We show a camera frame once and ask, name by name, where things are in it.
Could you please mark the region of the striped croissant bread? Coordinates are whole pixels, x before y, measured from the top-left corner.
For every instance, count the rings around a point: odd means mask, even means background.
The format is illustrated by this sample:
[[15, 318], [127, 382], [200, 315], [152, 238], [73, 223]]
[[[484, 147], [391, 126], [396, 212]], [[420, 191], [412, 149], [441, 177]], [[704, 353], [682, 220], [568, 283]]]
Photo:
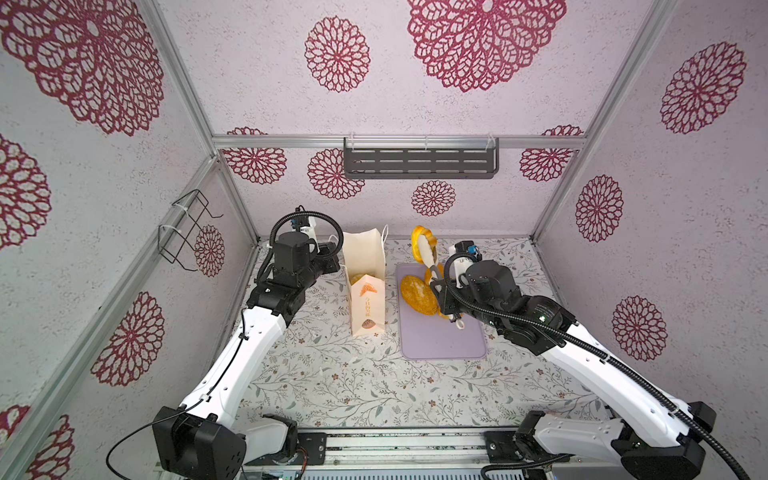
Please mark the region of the striped croissant bread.
[[413, 257], [418, 263], [427, 267], [437, 263], [437, 239], [429, 229], [415, 227], [411, 233], [411, 246]]

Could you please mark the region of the white paper bag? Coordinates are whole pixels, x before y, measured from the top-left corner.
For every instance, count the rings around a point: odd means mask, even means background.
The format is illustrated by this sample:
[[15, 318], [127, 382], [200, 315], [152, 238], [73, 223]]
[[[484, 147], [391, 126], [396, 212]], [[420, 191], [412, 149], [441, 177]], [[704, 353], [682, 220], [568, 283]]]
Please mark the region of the white paper bag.
[[[381, 337], [386, 333], [385, 236], [379, 229], [344, 233], [343, 266], [348, 286], [351, 335]], [[350, 278], [365, 277], [354, 285]]]

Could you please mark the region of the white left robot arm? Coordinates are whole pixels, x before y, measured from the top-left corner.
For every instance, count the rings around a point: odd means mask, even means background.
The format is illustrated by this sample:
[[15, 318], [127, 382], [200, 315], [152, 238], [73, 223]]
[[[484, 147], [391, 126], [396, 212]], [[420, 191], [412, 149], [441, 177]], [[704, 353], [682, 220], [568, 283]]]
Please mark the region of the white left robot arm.
[[304, 305], [306, 292], [340, 269], [341, 243], [318, 243], [306, 229], [281, 234], [262, 276], [240, 312], [240, 325], [200, 383], [176, 408], [163, 407], [152, 422], [160, 466], [186, 479], [234, 479], [263, 457], [293, 459], [297, 424], [267, 414], [244, 431], [237, 412], [273, 345]]

